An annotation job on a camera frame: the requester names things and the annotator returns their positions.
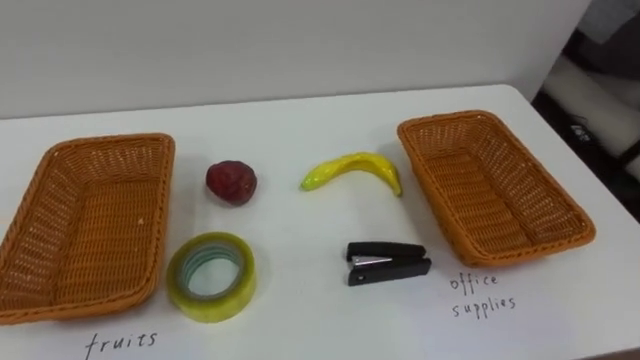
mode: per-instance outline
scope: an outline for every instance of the stapler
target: stapler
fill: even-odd
[[[392,242],[352,242],[347,245],[349,286],[426,275],[431,259],[421,245]]]

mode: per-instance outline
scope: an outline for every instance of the tape core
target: tape core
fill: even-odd
[[[235,278],[226,289],[215,294],[202,295],[193,292],[189,288],[189,282],[191,281],[193,274],[195,274],[196,270],[198,270],[202,265],[215,259],[225,259],[234,263],[238,267],[238,273]],[[177,274],[176,277],[178,280],[178,286],[185,295],[194,300],[209,301],[227,295],[236,286],[238,286],[238,283],[241,281],[245,272],[245,267],[244,258],[242,257],[240,250],[235,245],[224,242],[205,243],[191,249],[187,253],[180,265],[180,273]]]

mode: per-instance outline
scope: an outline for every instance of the white wall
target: white wall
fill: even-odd
[[[506,82],[589,0],[2,0],[0,118]]]

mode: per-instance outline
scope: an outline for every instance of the basket rim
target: basket rim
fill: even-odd
[[[507,127],[507,125],[502,122],[495,114],[486,111],[486,110],[465,110],[465,111],[457,111],[453,113],[445,113],[445,114],[436,114],[430,116],[421,116],[411,118],[406,120],[398,125],[397,127],[397,135],[400,138],[402,145],[406,148],[409,148],[414,153],[417,153],[418,149],[416,144],[410,140],[409,132],[412,128],[416,126],[424,125],[425,122],[446,122],[452,119],[463,119],[465,121],[484,121],[489,123],[491,126],[495,126],[497,130],[503,132],[508,141],[512,143],[513,146],[517,148],[518,151],[522,152],[528,160],[532,163],[533,168],[539,172],[539,174],[544,178],[547,182],[547,187],[553,188],[554,191],[558,192],[558,194],[563,198],[563,200],[569,205],[569,207],[577,214],[580,220],[584,223],[584,227],[580,232],[577,232],[571,238],[567,239],[567,244],[570,244],[569,247],[577,247],[580,245],[587,244],[591,242],[595,238],[596,228],[591,220],[591,218],[587,215],[584,209],[569,195],[569,193],[562,187],[557,180],[546,170],[544,165],[529,151],[529,149],[518,139],[513,132]],[[508,259],[520,258],[524,254],[528,252],[535,252],[536,257],[542,257],[545,255],[550,255],[554,253],[554,244],[557,243],[543,243],[537,245],[530,245],[526,249],[519,250],[507,250],[496,253],[486,252],[480,249],[475,241],[473,241],[473,237],[466,230],[464,223],[460,220],[460,218],[456,215],[456,212],[453,211],[452,205],[447,196],[444,195],[444,191],[441,186],[435,179],[431,173],[426,171],[428,169],[428,164],[425,163],[422,157],[417,157],[417,161],[419,162],[419,169],[423,175],[425,175],[425,179],[428,181],[429,186],[435,190],[435,194],[438,197],[438,201],[442,203],[444,206],[442,209],[445,211],[446,216],[450,219],[453,219],[454,223],[457,226],[457,230],[462,232],[464,236],[461,237],[461,241],[464,242],[465,250],[468,252],[466,257],[474,258],[479,262],[490,261],[492,264],[511,264],[512,261]]]
[[[34,199],[37,199],[37,194],[42,189],[42,184],[46,181],[46,174],[48,170],[53,165],[53,159],[56,156],[56,153],[63,149],[73,148],[79,145],[86,144],[104,144],[104,143],[112,143],[118,142],[121,143],[123,141],[134,141],[134,140],[157,140],[162,142],[164,159],[162,163],[162,168],[160,170],[160,174],[163,178],[166,178],[166,184],[160,185],[158,187],[158,192],[163,192],[165,195],[163,196],[164,203],[162,204],[162,210],[160,210],[160,206],[154,211],[153,218],[153,227],[152,241],[154,243],[152,249],[152,258],[149,261],[149,264],[146,266],[144,280],[141,281],[135,287],[132,287],[130,290],[123,291],[117,294],[113,294],[101,299],[91,300],[91,301],[83,301],[76,303],[67,303],[60,304],[54,306],[39,306],[39,307],[25,307],[20,309],[11,309],[11,310],[2,310],[0,309],[0,323],[4,323],[2,319],[7,318],[19,318],[19,317],[29,317],[28,321],[39,321],[39,320],[54,320],[58,318],[65,317],[66,314],[72,313],[78,309],[84,309],[85,311],[90,311],[94,307],[104,306],[107,304],[130,304],[134,305],[136,303],[141,302],[146,297],[148,297],[151,292],[155,288],[155,284],[158,281],[158,277],[160,275],[159,266],[162,263],[161,253],[163,253],[164,244],[163,239],[161,239],[162,229],[165,227],[166,219],[168,216],[168,200],[169,200],[169,191],[170,191],[170,183],[171,177],[173,173],[173,162],[175,157],[175,140],[168,134],[153,132],[153,133],[133,133],[133,134],[122,134],[122,135],[103,135],[103,136],[94,136],[94,137],[80,137],[70,140],[65,140],[58,142],[49,148],[44,155],[42,156],[40,162],[38,163],[36,170],[34,171],[34,175],[27,186],[27,189],[22,197],[20,205],[14,215],[14,218],[7,229],[7,232],[3,238],[2,243],[0,243],[0,276],[2,276],[5,268],[5,264],[10,259],[11,250],[13,246],[18,242],[17,235],[22,230],[22,227],[25,225],[25,221],[27,220],[27,214],[29,213],[29,209],[31,208]]]

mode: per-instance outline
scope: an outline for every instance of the toy banana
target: toy banana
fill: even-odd
[[[359,152],[324,162],[311,170],[300,184],[304,191],[315,190],[331,179],[353,170],[376,175],[391,187],[396,196],[402,195],[398,173],[391,161],[380,154]]]

